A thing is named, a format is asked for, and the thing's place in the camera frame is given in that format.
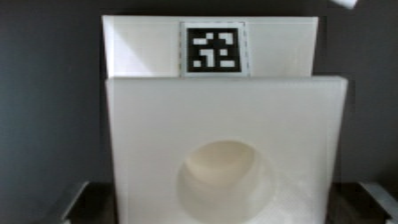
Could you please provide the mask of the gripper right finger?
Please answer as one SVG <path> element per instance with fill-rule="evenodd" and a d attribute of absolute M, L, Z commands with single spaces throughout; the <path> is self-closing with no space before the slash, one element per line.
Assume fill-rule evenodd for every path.
<path fill-rule="evenodd" d="M 398 199 L 377 182 L 333 185 L 331 224 L 398 224 Z"/>

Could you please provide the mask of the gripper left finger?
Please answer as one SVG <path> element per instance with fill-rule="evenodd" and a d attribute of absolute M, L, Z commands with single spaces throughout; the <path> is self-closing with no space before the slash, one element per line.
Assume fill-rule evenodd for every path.
<path fill-rule="evenodd" d="M 113 184 L 91 181 L 75 184 L 34 224 L 116 224 Z"/>

